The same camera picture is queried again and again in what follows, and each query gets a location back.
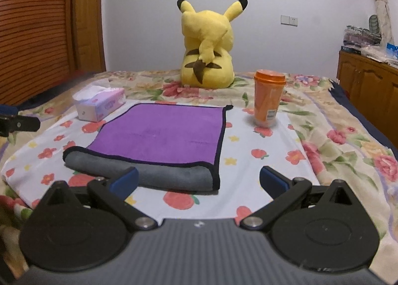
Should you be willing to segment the yellow Pikachu plush toy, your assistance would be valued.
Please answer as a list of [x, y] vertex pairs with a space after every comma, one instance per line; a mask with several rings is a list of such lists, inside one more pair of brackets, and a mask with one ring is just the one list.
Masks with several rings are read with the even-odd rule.
[[185, 53], [181, 66], [184, 86], [220, 89], [235, 79], [232, 57], [234, 34], [231, 22], [246, 9], [248, 0], [238, 0], [223, 14], [195, 11], [187, 0], [178, 0], [182, 13]]

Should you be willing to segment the stack of folded fabrics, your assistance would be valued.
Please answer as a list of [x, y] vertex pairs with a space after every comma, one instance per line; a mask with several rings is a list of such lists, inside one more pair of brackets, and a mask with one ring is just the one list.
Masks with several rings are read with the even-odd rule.
[[348, 25], [344, 30], [343, 45], [364, 47], [367, 45], [380, 45], [381, 36], [373, 34], [368, 29]]

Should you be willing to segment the purple and grey towel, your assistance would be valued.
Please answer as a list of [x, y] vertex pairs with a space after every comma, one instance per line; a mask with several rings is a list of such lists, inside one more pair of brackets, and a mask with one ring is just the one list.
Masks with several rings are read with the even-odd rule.
[[216, 192], [221, 150], [233, 107], [137, 103], [106, 122], [86, 147], [64, 151], [65, 166], [116, 178], [130, 168], [142, 187]]

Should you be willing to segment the wooden door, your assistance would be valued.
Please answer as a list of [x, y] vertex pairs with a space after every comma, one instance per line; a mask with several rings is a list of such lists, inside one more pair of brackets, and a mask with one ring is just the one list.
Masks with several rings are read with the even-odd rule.
[[77, 69], [104, 72], [101, 0], [72, 0], [72, 19]]

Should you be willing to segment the white wall switch socket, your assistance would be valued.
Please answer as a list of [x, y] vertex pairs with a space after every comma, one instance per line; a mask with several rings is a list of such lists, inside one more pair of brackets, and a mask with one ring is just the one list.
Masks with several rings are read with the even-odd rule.
[[282, 25], [289, 25], [293, 27], [298, 26], [298, 18], [293, 16], [281, 15], [280, 21]]

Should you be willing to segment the orange plastic cup with lid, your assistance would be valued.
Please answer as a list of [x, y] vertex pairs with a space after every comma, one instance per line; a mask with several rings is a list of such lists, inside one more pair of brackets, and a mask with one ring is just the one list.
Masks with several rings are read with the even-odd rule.
[[261, 127], [276, 123], [279, 103], [286, 85], [284, 74], [257, 70], [254, 74], [254, 120]]

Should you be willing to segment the wooden slatted wardrobe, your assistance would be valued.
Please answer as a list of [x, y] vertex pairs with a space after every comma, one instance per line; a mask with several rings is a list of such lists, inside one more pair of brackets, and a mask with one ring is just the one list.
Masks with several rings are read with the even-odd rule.
[[1, 0], [1, 103], [18, 105], [75, 73], [71, 0]]

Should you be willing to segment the pink tissue box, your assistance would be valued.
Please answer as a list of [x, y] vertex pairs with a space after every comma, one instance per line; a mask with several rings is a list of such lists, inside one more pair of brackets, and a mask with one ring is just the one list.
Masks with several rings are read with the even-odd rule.
[[88, 85], [73, 95], [78, 119], [100, 122], [125, 103], [125, 90], [110, 86]]

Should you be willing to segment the white fruit print cloth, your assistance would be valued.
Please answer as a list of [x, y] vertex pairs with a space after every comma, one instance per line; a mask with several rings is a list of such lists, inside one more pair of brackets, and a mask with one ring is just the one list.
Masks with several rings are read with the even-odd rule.
[[[288, 178], [317, 178], [297, 134], [288, 127], [287, 115], [279, 114], [275, 127], [256, 129], [248, 113], [239, 107], [227, 111], [220, 158], [221, 187], [210, 194], [170, 192], [138, 187], [127, 203], [158, 221], [165, 218], [234, 218], [240, 220], [272, 198], [260, 186], [263, 166], [271, 166]], [[36, 138], [23, 142], [6, 160], [1, 175], [18, 196], [34, 207], [55, 181], [85, 186], [92, 178], [65, 166], [63, 151], [88, 146], [100, 123], [80, 121], [75, 112], [66, 115]]]

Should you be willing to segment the blue white packet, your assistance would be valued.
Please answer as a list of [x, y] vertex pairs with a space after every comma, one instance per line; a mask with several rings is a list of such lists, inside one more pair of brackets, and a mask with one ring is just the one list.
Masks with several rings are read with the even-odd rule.
[[392, 43], [387, 43], [386, 55], [391, 59], [398, 60], [398, 46]]

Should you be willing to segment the wooden sideboard cabinet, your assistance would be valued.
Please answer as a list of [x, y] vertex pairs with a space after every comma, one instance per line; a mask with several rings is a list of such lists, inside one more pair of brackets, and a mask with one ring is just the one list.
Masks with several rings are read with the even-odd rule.
[[340, 51], [337, 79], [351, 104], [397, 146], [397, 68]]

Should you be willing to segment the floral bed blanket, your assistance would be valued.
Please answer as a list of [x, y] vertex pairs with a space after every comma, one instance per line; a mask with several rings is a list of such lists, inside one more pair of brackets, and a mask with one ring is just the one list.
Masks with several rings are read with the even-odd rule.
[[[105, 72], [103, 78], [125, 90], [128, 105], [136, 101], [232, 105], [243, 109], [252, 119], [254, 80], [250, 73], [238, 74], [231, 87], [221, 90], [185, 88], [176, 70]], [[328, 185], [334, 179], [346, 181], [366, 208], [381, 240], [372, 271], [392, 284], [397, 281], [397, 155], [335, 99], [337, 90], [337, 85], [329, 79], [290, 74], [279, 114], [289, 118], [288, 127], [297, 134], [317, 183]], [[36, 138], [75, 112], [71, 96], [72, 91], [67, 90], [26, 111], [27, 115], [41, 120], [41, 129], [2, 138], [1, 169], [6, 160], [22, 148], [23, 142]], [[28, 268], [20, 253], [18, 236], [32, 208], [1, 175], [1, 257], [15, 277]]]

